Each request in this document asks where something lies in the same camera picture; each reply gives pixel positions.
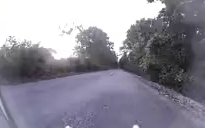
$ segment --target tree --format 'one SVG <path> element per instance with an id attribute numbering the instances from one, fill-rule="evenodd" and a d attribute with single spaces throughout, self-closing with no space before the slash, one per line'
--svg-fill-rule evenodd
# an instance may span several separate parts
<path id="1" fill-rule="evenodd" d="M 9 37 L 0 47 L 0 75 L 6 79 L 34 78 L 43 75 L 47 61 L 54 59 L 49 49 Z"/>
<path id="2" fill-rule="evenodd" d="M 99 65 L 116 65 L 117 58 L 113 50 L 114 43 L 109 41 L 105 32 L 97 27 L 89 27 L 76 36 L 75 53 L 79 57 L 89 58 Z"/>

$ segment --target sky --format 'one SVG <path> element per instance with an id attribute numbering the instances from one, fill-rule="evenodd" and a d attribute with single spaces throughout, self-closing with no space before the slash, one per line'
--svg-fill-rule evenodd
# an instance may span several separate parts
<path id="1" fill-rule="evenodd" d="M 101 28 L 118 53 L 131 24 L 156 17 L 162 7 L 146 0 L 0 0 L 0 46 L 8 36 L 15 36 L 54 49 L 57 59 L 69 57 L 75 34 L 60 36 L 59 26 L 74 22 Z"/>

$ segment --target gravel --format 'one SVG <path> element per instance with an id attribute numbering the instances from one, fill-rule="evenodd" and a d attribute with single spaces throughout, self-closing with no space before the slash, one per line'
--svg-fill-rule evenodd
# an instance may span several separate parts
<path id="1" fill-rule="evenodd" d="M 140 76 L 136 76 L 136 77 L 138 77 L 146 85 L 149 85 L 150 87 L 156 89 L 160 95 L 164 95 L 170 100 L 178 103 L 180 106 L 182 106 L 186 110 L 187 116 L 189 116 L 196 123 L 199 123 L 205 127 L 205 105 L 204 104 L 196 102 L 188 97 L 185 97 L 177 93 L 176 91 L 172 89 L 169 89 L 157 83 L 148 81 Z"/>

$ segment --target vegetation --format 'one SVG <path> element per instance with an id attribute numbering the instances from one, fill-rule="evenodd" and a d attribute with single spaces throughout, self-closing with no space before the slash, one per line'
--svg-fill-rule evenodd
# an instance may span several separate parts
<path id="1" fill-rule="evenodd" d="M 120 65 L 135 64 L 152 81 L 181 92 L 191 80 L 193 48 L 205 39 L 205 0 L 161 2 L 165 8 L 156 18 L 136 21 L 127 31 Z"/>
<path id="2" fill-rule="evenodd" d="M 117 67 L 113 43 L 101 29 L 82 30 L 76 40 L 76 57 L 55 60 L 52 49 L 10 36 L 0 47 L 0 78 L 24 82 Z"/>

